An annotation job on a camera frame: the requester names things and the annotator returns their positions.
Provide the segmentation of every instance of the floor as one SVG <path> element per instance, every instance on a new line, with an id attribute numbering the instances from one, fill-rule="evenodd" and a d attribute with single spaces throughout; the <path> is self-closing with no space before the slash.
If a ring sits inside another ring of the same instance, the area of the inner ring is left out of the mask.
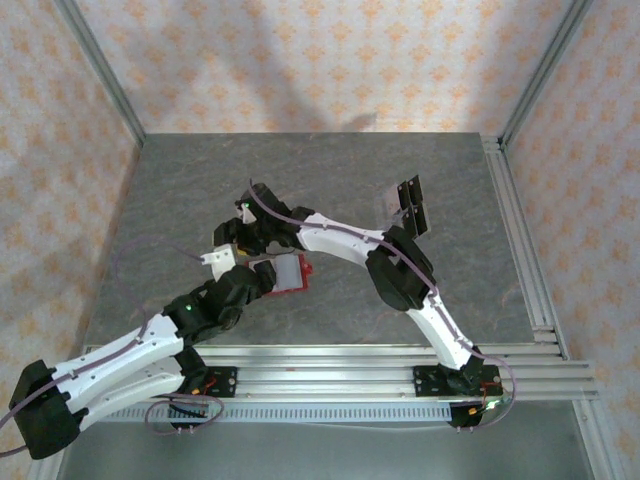
<path id="1" fill-rule="evenodd" d="M 144 234 L 203 254 L 235 214 L 249 178 L 292 208 L 386 229 L 384 193 L 420 174 L 431 231 L 418 244 L 435 266 L 442 297 L 475 343 L 533 339 L 491 176 L 477 134 L 336 133 L 150 135 L 120 220 L 114 252 Z M 323 254 L 306 292 L 260 299 L 217 344 L 425 343 L 404 314 L 377 296 L 366 271 Z M 210 278 L 163 246 L 123 255 L 122 281 L 151 313 Z M 104 280 L 86 343 L 104 344 L 141 322 Z"/>

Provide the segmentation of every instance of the robotic arm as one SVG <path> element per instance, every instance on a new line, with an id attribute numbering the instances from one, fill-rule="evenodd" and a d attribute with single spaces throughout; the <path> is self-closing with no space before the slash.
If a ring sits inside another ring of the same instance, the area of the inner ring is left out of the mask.
<path id="1" fill-rule="evenodd" d="M 483 362 L 471 349 L 479 350 L 455 325 L 435 287 L 433 266 L 405 230 L 363 230 L 308 208 L 290 210 L 264 184 L 245 192 L 236 208 L 238 217 L 216 229 L 215 250 L 202 256 L 212 280 L 174 299 L 146 328 L 55 368 L 38 360 L 23 370 L 10 408 L 32 458 L 53 455 L 124 407 L 202 388 L 208 370 L 193 346 L 232 328 L 242 308 L 275 284 L 270 262 L 253 270 L 238 265 L 236 249 L 259 255 L 272 242 L 366 268 L 382 300 L 413 318 L 433 346 L 440 362 L 433 380 L 456 394 L 477 391 Z M 133 346 L 122 353 L 127 345 Z M 93 368 L 83 368 L 88 364 Z M 18 410 L 27 397 L 56 381 Z"/>
<path id="2" fill-rule="evenodd" d="M 308 208 L 289 210 L 264 184 L 254 185 L 253 194 L 247 191 L 236 202 L 238 218 L 218 227 L 214 233 L 216 245 L 235 243 L 249 254 L 259 255 L 266 253 L 271 242 L 277 242 L 283 247 L 323 252 L 360 265 L 368 270 L 382 300 L 416 322 L 441 365 L 451 370 L 461 370 L 467 365 L 472 355 L 462 343 L 469 347 L 473 343 L 451 318 L 435 287 L 433 266 L 405 230 L 397 226 L 386 232 L 363 230 L 330 220 Z M 429 279 L 432 288 L 384 244 L 402 252 Z"/>

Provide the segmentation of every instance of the wallpaper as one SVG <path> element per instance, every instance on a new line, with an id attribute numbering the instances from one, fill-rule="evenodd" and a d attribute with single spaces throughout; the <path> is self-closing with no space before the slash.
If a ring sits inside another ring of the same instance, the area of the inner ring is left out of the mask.
<path id="1" fill-rule="evenodd" d="M 134 141 L 50 0 L 0 3 L 0 415 L 20 372 L 77 353 Z M 15 424 L 0 451 L 22 445 Z M 28 453 L 1 460 L 25 478 Z"/>
<path id="2" fill-rule="evenodd" d="M 570 0 L 79 0 L 151 133 L 499 135 Z"/>
<path id="3" fill-rule="evenodd" d="M 593 3 L 510 161 L 571 354 L 640 478 L 640 3 Z"/>

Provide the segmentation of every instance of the metal bar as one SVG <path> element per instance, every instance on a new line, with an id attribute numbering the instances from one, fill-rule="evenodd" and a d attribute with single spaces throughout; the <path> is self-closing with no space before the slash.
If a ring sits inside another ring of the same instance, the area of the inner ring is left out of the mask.
<path id="1" fill-rule="evenodd" d="M 558 347 L 544 344 L 487 344 L 479 345 L 487 355 L 549 356 L 560 355 Z M 417 356 L 434 357 L 431 347 L 422 345 L 198 345 L 198 353 L 203 356 L 229 357 L 389 357 Z"/>
<path id="2" fill-rule="evenodd" d="M 557 360 L 562 360 L 560 356 L 555 357 Z M 296 365 L 302 367 L 314 367 L 314 368 L 330 368 L 341 367 L 348 364 L 352 368 L 362 368 L 368 366 L 374 366 L 376 368 L 384 367 L 406 367 L 407 363 L 412 365 L 437 365 L 438 359 L 433 357 L 343 357 L 343 358 L 297 358 Z M 550 363 L 556 365 L 549 357 L 542 356 L 521 356 L 521 357 L 509 357 L 509 365 L 521 366 L 521 365 L 538 365 L 548 366 Z M 212 360 L 210 365 L 234 365 L 242 368 L 289 368 L 291 362 L 289 359 L 282 357 L 216 357 Z"/>
<path id="3" fill-rule="evenodd" d="M 573 34 L 578 29 L 580 22 L 584 18 L 592 0 L 576 0 L 572 2 L 569 11 L 560 24 L 551 44 L 538 65 L 531 81 L 525 88 L 522 97 L 518 101 L 515 110 L 511 114 L 504 133 L 500 138 L 500 144 L 505 151 L 515 139 L 520 127 L 524 123 L 527 115 L 531 111 L 533 104 L 540 95 L 544 85 L 553 73 L 562 53 L 567 48 Z"/>
<path id="4" fill-rule="evenodd" d="M 531 322 L 536 328 L 552 326 L 560 351 L 568 358 L 564 335 L 558 325 L 506 155 L 490 143 L 485 144 L 485 152 Z"/>
<path id="5" fill-rule="evenodd" d="M 589 463 L 596 480 L 623 480 L 627 478 L 613 435 L 607 424 L 601 401 L 576 400 L 573 402 L 580 433 Z"/>
<path id="6" fill-rule="evenodd" d="M 89 62 L 91 62 L 91 65 L 98 74 L 98 77 L 113 100 L 118 112 L 122 115 L 122 118 L 131 131 L 138 147 L 142 148 L 146 137 L 144 127 L 131 106 L 124 89 L 118 81 L 118 78 L 111 69 L 102 49 L 98 45 L 98 42 L 91 31 L 89 24 L 82 15 L 78 4 L 75 0 L 55 0 L 55 3 L 76 37 L 76 40 L 82 47 L 85 55 L 89 59 Z"/>
<path id="7" fill-rule="evenodd" d="M 536 341 L 536 343 L 558 343 L 558 338 L 556 337 L 556 332 L 551 330 L 551 331 L 541 331 L 541 332 L 534 332 L 533 333 L 533 338 Z"/>
<path id="8" fill-rule="evenodd" d="M 64 451 L 43 460 L 33 460 L 27 473 L 27 480 L 56 480 L 64 458 Z"/>
<path id="9" fill-rule="evenodd" d="M 144 421 L 151 403 L 139 403 L 113 413 L 102 422 L 139 423 Z M 192 411 L 205 415 L 194 419 L 192 416 L 171 412 L 168 408 L 152 410 L 154 423 L 192 422 L 200 423 L 218 412 L 217 405 L 198 406 Z M 225 408 L 216 420 L 221 423 L 362 423 L 362 422 L 444 422 L 451 420 L 448 404 L 422 402 L 420 404 L 398 405 L 388 403 L 262 403 L 225 401 Z"/>
<path id="10" fill-rule="evenodd" d="M 532 379 L 548 380 L 580 380 L 592 381 L 593 371 L 583 363 L 569 363 L 561 366 L 527 366 L 518 367 L 518 381 Z M 337 368 L 337 367 L 295 367 L 272 369 L 267 368 L 242 368 L 242 383 L 245 382 L 412 382 L 413 373 L 411 367 L 391 368 Z"/>

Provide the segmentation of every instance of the purple cable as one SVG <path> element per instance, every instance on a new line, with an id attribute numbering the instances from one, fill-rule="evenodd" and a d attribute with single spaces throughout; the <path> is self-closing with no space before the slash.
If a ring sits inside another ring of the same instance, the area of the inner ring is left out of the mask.
<path id="1" fill-rule="evenodd" d="M 438 292 L 438 288 L 433 284 L 433 282 L 431 282 L 431 280 L 429 280 L 429 278 L 427 278 L 427 276 L 424 273 L 422 273 L 420 268 L 415 263 L 413 263 L 404 253 L 402 253 L 398 248 L 396 248 L 395 246 L 393 246 L 389 242 L 386 242 L 384 240 L 379 240 L 379 239 L 374 238 L 374 237 L 368 237 L 367 235 L 364 235 L 362 233 L 356 232 L 354 230 L 351 230 L 350 228 L 343 227 L 341 225 L 331 225 L 331 224 L 328 224 L 328 223 L 325 225 L 325 224 L 322 224 L 322 223 L 303 222 L 303 221 L 300 221 L 300 220 L 294 220 L 292 218 L 285 217 L 284 215 L 281 215 L 278 212 L 275 212 L 271 208 L 267 207 L 264 204 L 264 202 L 262 200 L 260 200 L 258 195 L 256 195 L 255 191 L 253 190 L 253 180 L 252 179 L 249 179 L 249 195 L 251 195 L 251 198 L 253 200 L 255 200 L 255 202 L 260 206 L 260 208 L 262 208 L 265 212 L 267 212 L 272 217 L 277 218 L 278 220 L 282 220 L 283 222 L 290 223 L 292 225 L 297 225 L 299 227 L 322 228 L 322 229 L 335 230 L 335 231 L 338 231 L 338 232 L 347 233 L 347 234 L 352 235 L 352 236 L 354 236 L 356 238 L 359 238 L 361 240 L 370 241 L 370 242 L 375 243 L 377 245 L 381 245 L 384 248 L 386 248 L 387 250 L 389 250 L 392 253 L 394 253 L 398 258 L 400 258 L 413 271 L 413 273 L 415 273 L 418 276 L 418 278 L 420 278 L 420 280 L 422 280 L 422 282 L 424 282 L 424 284 L 427 287 L 429 287 L 429 294 L 427 294 L 427 297 L 429 298 L 429 302 L 436 309 L 436 311 L 440 314 L 440 316 L 442 317 L 442 320 L 444 321 L 444 324 L 446 325 L 446 327 L 449 330 L 449 332 L 451 333 L 451 335 L 454 338 L 458 337 L 458 333 L 456 332 L 456 330 L 453 327 L 453 325 L 451 325 L 451 323 L 449 322 L 449 319 L 446 317 L 444 312 L 439 307 L 437 307 L 435 305 L 435 301 L 434 301 L 433 297 L 438 295 L 438 293 L 439 293 Z M 515 375 L 513 374 L 513 369 L 511 368 L 511 366 L 509 364 L 507 364 L 507 362 L 505 362 L 504 360 L 502 360 L 500 358 L 489 357 L 489 356 L 484 355 L 482 353 L 478 353 L 470 345 L 468 345 L 466 342 L 464 342 L 462 340 L 457 340 L 457 342 L 465 350 L 467 350 L 471 355 L 473 355 L 475 357 L 478 357 L 478 358 L 481 358 L 483 360 L 491 360 L 491 361 L 497 362 L 500 365 L 502 365 L 507 370 L 507 372 L 509 373 L 509 377 L 511 378 L 511 382 L 512 382 L 513 385 L 512 385 L 512 390 L 511 390 L 511 401 L 507 405 L 507 408 L 501 413 L 501 415 L 499 415 L 498 417 L 496 417 L 495 419 L 493 419 L 489 423 L 484 424 L 484 425 L 479 425 L 477 427 L 464 428 L 463 430 L 473 431 L 473 430 L 478 430 L 480 428 L 485 428 L 485 427 L 489 427 L 491 425 L 495 425 L 497 422 L 502 420 L 509 413 L 511 408 L 513 408 L 513 404 L 515 403 L 515 400 L 516 400 L 517 381 L 516 381 Z"/>
<path id="2" fill-rule="evenodd" d="M 75 374 L 76 375 L 79 375 L 81 373 L 86 372 L 87 370 L 91 370 L 93 368 L 96 368 L 96 367 L 99 367 L 101 365 L 104 365 L 105 363 L 108 363 L 108 362 L 114 360 L 115 358 L 118 358 L 120 355 L 123 355 L 123 354 L 127 353 L 129 350 L 131 350 L 138 343 L 138 338 L 142 337 L 144 335 L 144 333 L 147 331 L 150 319 L 147 316 L 147 313 L 146 313 L 146 311 L 144 309 L 144 306 L 136 299 L 135 295 L 133 295 L 131 290 L 126 285 L 124 285 L 122 283 L 122 281 L 120 280 L 120 277 L 119 277 L 119 274 L 118 274 L 118 266 L 119 266 L 120 260 L 122 258 L 122 255 L 125 252 L 127 252 L 127 251 L 131 250 L 132 248 L 137 247 L 137 246 L 139 246 L 141 244 L 153 243 L 153 242 L 162 243 L 164 245 L 170 246 L 174 250 L 182 253 L 183 255 L 186 255 L 187 257 L 193 258 L 194 260 L 197 260 L 199 262 L 202 261 L 199 256 L 197 256 L 197 255 L 195 255 L 193 253 L 190 253 L 187 250 L 184 250 L 179 245 L 174 244 L 174 243 L 172 243 L 172 242 L 170 242 L 168 240 L 165 240 L 162 237 L 156 237 L 156 236 L 152 236 L 152 235 L 143 235 L 141 237 L 138 237 L 138 238 L 126 243 L 118 251 L 118 253 L 114 257 L 114 261 L 112 263 L 113 275 L 114 275 L 114 278 L 115 278 L 116 287 L 120 290 L 120 293 L 122 295 L 124 295 L 125 297 L 127 297 L 136 306 L 136 308 L 138 310 L 140 310 L 140 312 L 143 315 L 144 321 L 142 323 L 142 326 L 140 327 L 140 330 L 139 330 L 139 333 L 138 333 L 137 337 L 134 338 L 131 342 L 129 342 L 124 347 L 122 347 L 120 350 L 117 350 L 117 351 L 107 355 L 104 358 L 101 358 L 99 360 L 96 360 L 93 363 L 89 363 L 87 365 L 84 365 L 84 366 L 78 368 L 77 370 L 75 370 Z M 0 419 L 0 431 L 4 428 L 4 426 L 7 424 L 7 422 L 10 419 L 12 419 L 19 411 L 21 411 L 23 408 L 25 408 L 35 398 L 37 398 L 38 396 L 42 395 L 47 390 L 55 387 L 56 385 L 66 381 L 66 380 L 69 380 L 70 378 L 72 378 L 72 375 L 70 373 L 67 373 L 67 374 L 63 375 L 60 378 L 56 378 L 55 380 L 52 380 L 51 382 L 47 383 L 43 387 L 40 387 L 38 390 L 36 390 L 31 395 L 27 396 L 24 400 L 19 402 L 4 417 L 2 417 L 2 419 Z M 26 449 L 27 449 L 27 446 L 23 445 L 21 447 L 14 448 L 14 449 L 8 450 L 6 452 L 0 452 L 0 458 L 10 457 L 10 456 L 15 455 L 17 453 L 23 452 Z"/>
<path id="3" fill-rule="evenodd" d="M 209 425 L 211 425 L 218 418 L 220 418 L 220 415 L 222 415 L 222 412 L 224 412 L 224 403 L 222 402 L 222 400 L 216 397 L 211 397 L 209 395 L 189 395 L 186 393 L 172 393 L 170 395 L 160 395 L 160 397 L 168 398 L 168 400 L 160 400 L 154 403 L 153 405 L 151 405 L 147 409 L 147 412 L 144 414 L 144 424 L 151 431 L 151 433 L 161 437 L 168 437 L 170 435 L 180 435 L 182 433 L 182 429 L 178 428 L 177 430 L 160 432 L 151 426 L 151 422 L 149 422 L 149 415 L 151 415 L 151 411 L 154 408 L 160 405 L 183 405 L 188 407 L 193 407 L 193 406 L 199 407 L 199 406 L 206 405 L 206 403 L 197 402 L 196 400 L 213 400 L 215 403 L 220 405 L 220 411 L 216 413 L 213 417 L 211 417 L 209 420 L 207 420 L 206 422 L 202 422 L 200 425 L 196 427 L 193 427 L 193 426 L 189 427 L 189 433 L 192 433 L 192 434 L 195 433 L 197 430 L 200 430 L 201 428 L 208 427 Z M 182 398 L 184 400 L 173 400 L 173 398 Z"/>

